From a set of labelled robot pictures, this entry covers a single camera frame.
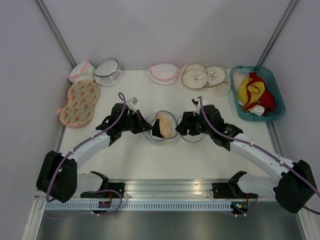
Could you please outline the blue-trimmed white mesh laundry bag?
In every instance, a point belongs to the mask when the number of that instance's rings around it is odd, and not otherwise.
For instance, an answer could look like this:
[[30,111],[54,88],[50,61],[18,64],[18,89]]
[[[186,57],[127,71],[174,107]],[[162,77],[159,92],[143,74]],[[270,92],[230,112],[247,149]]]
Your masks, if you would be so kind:
[[171,112],[160,110],[151,113],[145,119],[151,125],[151,130],[141,133],[140,136],[146,143],[153,146],[169,144],[178,136],[188,143],[198,143],[204,138],[202,133],[194,136],[183,136],[176,131],[176,127],[182,122],[182,115],[176,119]]

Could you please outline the beige peach bra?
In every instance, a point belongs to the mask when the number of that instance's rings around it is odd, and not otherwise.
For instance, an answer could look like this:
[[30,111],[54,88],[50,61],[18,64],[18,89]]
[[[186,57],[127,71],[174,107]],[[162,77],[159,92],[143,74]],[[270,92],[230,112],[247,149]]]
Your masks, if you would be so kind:
[[159,119],[160,130],[165,139],[172,138],[174,136],[173,133],[173,125],[172,118],[168,114],[160,113],[157,115],[156,119]]

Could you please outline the black bra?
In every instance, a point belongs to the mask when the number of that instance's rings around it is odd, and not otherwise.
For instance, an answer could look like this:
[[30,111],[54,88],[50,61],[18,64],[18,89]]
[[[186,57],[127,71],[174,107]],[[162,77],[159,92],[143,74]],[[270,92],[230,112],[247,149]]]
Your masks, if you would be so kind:
[[156,119],[153,126],[152,126],[152,131],[151,131],[151,135],[160,139],[163,139],[164,136],[161,133],[161,129],[160,129],[160,120]]

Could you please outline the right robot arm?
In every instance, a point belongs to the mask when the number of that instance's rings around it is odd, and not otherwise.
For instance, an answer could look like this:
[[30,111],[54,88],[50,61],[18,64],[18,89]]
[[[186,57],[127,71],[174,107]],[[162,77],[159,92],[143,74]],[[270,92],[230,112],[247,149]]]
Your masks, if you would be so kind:
[[214,105],[185,111],[175,129],[182,136],[208,135],[217,146],[245,158],[268,175],[258,177],[245,171],[237,172],[228,185],[229,194],[235,198],[244,193],[274,198],[285,210],[296,214],[314,194],[319,194],[307,162],[294,162],[269,152],[242,129],[226,123]]

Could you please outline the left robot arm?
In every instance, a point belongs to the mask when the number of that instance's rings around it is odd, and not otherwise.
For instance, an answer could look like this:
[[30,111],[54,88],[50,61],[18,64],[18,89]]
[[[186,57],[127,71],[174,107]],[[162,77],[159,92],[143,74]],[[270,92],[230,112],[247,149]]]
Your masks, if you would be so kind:
[[110,147],[123,132],[140,134],[152,130],[140,110],[125,103],[113,106],[111,114],[98,125],[93,134],[65,152],[50,151],[45,155],[36,181],[36,188],[46,194],[47,202],[66,203],[75,194],[87,198],[104,198],[109,193],[109,179],[91,171],[79,174],[78,170],[101,150]]

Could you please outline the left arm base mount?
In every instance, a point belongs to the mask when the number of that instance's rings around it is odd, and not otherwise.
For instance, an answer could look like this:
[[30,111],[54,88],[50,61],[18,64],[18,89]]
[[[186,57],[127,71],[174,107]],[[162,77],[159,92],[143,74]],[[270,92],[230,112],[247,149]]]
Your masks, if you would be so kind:
[[82,199],[120,199],[124,197],[124,182],[109,182],[104,174],[91,171],[78,175],[77,192]]

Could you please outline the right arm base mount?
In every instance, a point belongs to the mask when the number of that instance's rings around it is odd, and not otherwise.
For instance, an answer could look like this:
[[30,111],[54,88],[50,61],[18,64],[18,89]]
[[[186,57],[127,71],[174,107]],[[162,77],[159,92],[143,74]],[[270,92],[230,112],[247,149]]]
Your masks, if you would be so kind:
[[240,177],[247,174],[246,171],[239,171],[233,175],[227,182],[212,183],[212,191],[214,199],[255,199],[257,194],[243,192],[238,186]]

